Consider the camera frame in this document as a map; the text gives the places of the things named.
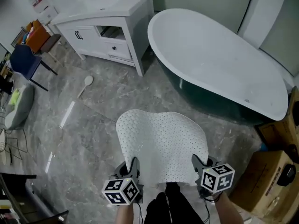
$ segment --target bathroom vanity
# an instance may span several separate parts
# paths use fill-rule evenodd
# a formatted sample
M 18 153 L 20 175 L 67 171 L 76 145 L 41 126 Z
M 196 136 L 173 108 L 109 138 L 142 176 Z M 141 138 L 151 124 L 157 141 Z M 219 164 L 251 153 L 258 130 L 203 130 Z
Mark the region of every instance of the bathroom vanity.
M 51 23 L 82 60 L 88 55 L 123 63 L 142 76 L 153 16 L 152 0 L 78 0 Z

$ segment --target green pillow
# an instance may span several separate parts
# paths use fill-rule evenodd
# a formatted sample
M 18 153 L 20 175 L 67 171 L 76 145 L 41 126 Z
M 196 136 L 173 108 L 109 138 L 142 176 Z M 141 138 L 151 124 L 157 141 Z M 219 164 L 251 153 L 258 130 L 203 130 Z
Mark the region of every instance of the green pillow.
M 14 105 L 17 103 L 17 100 L 20 96 L 20 92 L 19 89 L 15 89 L 15 91 L 13 92 L 13 94 L 11 95 L 10 101 L 9 101 L 9 105 Z

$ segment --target countertop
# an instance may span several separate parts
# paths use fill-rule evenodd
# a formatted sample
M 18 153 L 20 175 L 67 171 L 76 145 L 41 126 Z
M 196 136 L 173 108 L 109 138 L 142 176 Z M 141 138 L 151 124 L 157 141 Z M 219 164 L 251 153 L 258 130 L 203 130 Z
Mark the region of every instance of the countertop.
M 59 24 L 79 19 L 130 16 L 146 0 L 77 0 L 52 21 Z

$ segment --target white cube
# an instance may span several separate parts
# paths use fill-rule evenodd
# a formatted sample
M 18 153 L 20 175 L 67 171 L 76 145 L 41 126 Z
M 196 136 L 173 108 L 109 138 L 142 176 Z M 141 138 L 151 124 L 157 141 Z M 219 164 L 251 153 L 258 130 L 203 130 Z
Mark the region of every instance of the white cube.
M 106 180 L 102 189 L 111 205 L 130 205 L 139 192 L 132 178 Z
M 202 171 L 201 186 L 216 193 L 232 186 L 235 170 L 228 164 L 222 164 Z

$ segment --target bathtub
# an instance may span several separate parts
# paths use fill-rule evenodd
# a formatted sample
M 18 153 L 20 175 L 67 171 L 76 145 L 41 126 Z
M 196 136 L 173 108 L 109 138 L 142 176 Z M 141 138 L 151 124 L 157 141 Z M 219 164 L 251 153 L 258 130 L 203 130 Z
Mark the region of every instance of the bathtub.
M 199 111 L 247 125 L 285 116 L 288 94 L 277 69 L 216 21 L 168 9 L 151 19 L 148 37 L 174 88 Z

